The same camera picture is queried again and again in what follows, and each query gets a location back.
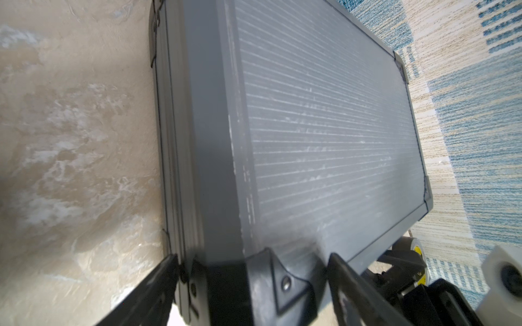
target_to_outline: beige wall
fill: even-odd
[[[0,2],[1,325],[93,325],[163,255],[149,5]]]

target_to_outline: striped rug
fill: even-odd
[[[434,209],[412,228],[472,306],[522,246],[522,0],[339,0],[406,63]]]

